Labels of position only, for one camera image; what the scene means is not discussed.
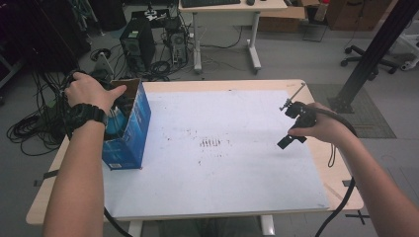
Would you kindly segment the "small silver computer case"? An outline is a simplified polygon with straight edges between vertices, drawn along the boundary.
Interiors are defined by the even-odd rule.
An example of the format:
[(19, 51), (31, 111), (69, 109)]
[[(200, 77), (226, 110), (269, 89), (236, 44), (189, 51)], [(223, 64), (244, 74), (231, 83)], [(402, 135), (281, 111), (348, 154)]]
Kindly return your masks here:
[(170, 31), (168, 33), (169, 48), (171, 51), (172, 63), (182, 64), (187, 61), (187, 40), (183, 29)]

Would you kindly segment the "person's left hand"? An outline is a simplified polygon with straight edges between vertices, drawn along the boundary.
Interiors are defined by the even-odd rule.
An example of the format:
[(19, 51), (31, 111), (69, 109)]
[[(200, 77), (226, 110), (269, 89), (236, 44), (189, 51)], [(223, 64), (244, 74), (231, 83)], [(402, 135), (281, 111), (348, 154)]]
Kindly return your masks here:
[(74, 80), (64, 90), (70, 107), (78, 104), (89, 104), (110, 113), (114, 101), (126, 91), (126, 85), (106, 90), (96, 79), (90, 75), (75, 72)]

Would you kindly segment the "white desk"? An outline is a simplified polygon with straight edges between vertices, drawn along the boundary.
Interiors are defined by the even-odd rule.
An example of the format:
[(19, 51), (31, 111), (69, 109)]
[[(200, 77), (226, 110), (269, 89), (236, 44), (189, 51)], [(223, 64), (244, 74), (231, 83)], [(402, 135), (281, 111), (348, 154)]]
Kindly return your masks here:
[(182, 0), (179, 0), (179, 11), (192, 15), (194, 33), (193, 62), (194, 70), (197, 74), (203, 72), (201, 40), (198, 33), (199, 26), (251, 26), (252, 34), (246, 42), (246, 48), (248, 49), (254, 72), (257, 73), (262, 68), (255, 45), (259, 18), (263, 12), (279, 12), (286, 10), (288, 6), (285, 0), (254, 1), (253, 5), (248, 5), (247, 0), (239, 0), (238, 4), (185, 8)]

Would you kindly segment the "black keyboard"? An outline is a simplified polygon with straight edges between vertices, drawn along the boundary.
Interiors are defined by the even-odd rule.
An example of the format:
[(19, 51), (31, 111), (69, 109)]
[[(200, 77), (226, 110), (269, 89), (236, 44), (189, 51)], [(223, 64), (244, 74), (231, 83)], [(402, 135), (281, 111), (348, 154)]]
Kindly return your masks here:
[(180, 0), (184, 8), (240, 4), (241, 0)]

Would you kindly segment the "black box white print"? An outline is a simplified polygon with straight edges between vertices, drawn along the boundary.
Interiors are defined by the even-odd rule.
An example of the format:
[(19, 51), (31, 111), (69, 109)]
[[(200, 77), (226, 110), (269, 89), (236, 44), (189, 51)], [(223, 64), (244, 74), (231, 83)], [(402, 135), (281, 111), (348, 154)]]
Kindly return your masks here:
[(132, 12), (131, 16), (137, 19), (146, 19), (152, 29), (157, 29), (165, 27), (165, 22), (170, 18), (170, 12), (168, 9), (136, 11)]

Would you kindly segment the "white paper sheet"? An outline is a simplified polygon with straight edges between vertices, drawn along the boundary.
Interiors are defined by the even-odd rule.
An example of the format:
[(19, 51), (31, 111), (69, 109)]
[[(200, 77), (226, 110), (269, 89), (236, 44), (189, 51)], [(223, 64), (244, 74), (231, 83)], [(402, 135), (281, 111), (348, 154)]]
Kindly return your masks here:
[(105, 170), (115, 218), (323, 210), (329, 201), (306, 144), (279, 147), (293, 120), (284, 90), (151, 93), (140, 168)]

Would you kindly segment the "person's right hand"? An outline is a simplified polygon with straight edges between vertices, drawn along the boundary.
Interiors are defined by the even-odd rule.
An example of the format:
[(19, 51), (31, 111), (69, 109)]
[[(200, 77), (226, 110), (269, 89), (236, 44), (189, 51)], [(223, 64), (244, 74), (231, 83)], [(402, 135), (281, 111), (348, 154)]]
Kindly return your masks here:
[(359, 138), (343, 123), (331, 118), (328, 114), (332, 111), (319, 103), (311, 103), (306, 106), (309, 110), (316, 112), (316, 123), (312, 127), (291, 128), (289, 135), (311, 136), (318, 140), (332, 143), (340, 149), (356, 146)]

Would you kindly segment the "black wristwatch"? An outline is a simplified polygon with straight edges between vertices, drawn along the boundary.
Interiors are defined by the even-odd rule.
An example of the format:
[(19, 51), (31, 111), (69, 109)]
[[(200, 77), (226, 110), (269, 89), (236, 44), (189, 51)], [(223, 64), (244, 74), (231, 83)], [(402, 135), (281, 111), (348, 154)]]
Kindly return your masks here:
[(71, 129), (77, 129), (87, 121), (93, 120), (107, 125), (108, 116), (97, 106), (91, 104), (77, 104), (65, 114), (65, 122)]

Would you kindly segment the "black metal post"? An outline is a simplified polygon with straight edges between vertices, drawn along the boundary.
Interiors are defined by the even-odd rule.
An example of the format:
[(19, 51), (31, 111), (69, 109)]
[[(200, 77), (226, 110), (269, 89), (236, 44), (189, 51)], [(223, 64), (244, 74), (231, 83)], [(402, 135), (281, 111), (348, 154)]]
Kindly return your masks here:
[(419, 0), (398, 0), (341, 91), (335, 98), (328, 100), (332, 111), (340, 114), (351, 109), (351, 103), (373, 70), (418, 11)]

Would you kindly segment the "grey floor mat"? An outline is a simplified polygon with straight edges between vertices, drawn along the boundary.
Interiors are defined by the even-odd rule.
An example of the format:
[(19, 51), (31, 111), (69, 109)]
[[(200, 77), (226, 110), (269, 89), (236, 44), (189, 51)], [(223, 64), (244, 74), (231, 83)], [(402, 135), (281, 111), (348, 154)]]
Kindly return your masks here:
[[(308, 89), (315, 102), (331, 109), (328, 100), (335, 98), (342, 89), (341, 84), (309, 84)], [(385, 118), (365, 89), (361, 89), (351, 109), (340, 113), (357, 132), (360, 138), (395, 138)]]

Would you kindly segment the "blue cardboard box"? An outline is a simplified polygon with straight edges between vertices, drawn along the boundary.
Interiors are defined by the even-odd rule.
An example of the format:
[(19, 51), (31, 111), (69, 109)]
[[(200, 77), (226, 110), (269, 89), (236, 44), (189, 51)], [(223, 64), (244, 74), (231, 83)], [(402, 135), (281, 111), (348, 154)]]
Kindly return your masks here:
[(103, 161), (111, 170), (139, 169), (149, 127), (151, 109), (140, 79), (114, 80), (111, 88), (126, 85), (126, 91), (115, 100), (127, 123), (122, 135), (105, 132)]

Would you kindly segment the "black computer tower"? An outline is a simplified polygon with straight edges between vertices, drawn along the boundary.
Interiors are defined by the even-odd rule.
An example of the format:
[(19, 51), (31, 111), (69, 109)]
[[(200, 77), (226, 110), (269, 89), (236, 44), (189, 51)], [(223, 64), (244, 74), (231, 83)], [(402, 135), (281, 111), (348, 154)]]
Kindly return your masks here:
[(150, 69), (156, 48), (150, 22), (146, 18), (132, 18), (120, 42), (131, 71), (146, 72)]

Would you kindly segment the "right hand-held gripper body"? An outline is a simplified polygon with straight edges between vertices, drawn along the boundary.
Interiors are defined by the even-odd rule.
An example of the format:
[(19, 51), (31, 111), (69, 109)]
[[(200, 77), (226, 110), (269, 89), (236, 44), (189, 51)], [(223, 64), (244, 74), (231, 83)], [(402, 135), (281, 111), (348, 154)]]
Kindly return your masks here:
[(285, 111), (287, 117), (295, 119), (293, 128), (312, 127), (316, 124), (315, 112), (307, 109), (304, 103), (293, 100), (304, 87), (305, 83), (302, 83), (297, 91), (290, 98), (287, 98), (284, 105), (280, 107), (280, 111)]

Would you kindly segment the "white table leg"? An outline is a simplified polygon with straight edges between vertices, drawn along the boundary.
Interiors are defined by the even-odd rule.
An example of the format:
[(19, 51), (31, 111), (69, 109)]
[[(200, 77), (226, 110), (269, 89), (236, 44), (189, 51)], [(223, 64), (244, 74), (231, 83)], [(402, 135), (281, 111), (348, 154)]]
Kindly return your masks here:
[(274, 218), (272, 215), (261, 215), (261, 229), (262, 234), (267, 237), (274, 237), (276, 235)]
[(141, 220), (131, 221), (128, 227), (128, 233), (132, 237), (141, 237), (143, 222)]

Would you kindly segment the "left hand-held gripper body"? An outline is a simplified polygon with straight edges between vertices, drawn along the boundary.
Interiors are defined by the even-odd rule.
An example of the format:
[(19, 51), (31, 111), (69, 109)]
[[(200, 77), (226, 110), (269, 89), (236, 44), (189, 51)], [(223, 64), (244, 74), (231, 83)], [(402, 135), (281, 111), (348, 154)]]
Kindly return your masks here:
[(104, 52), (98, 54), (97, 62), (93, 70), (93, 77), (105, 88), (110, 89), (114, 71)]

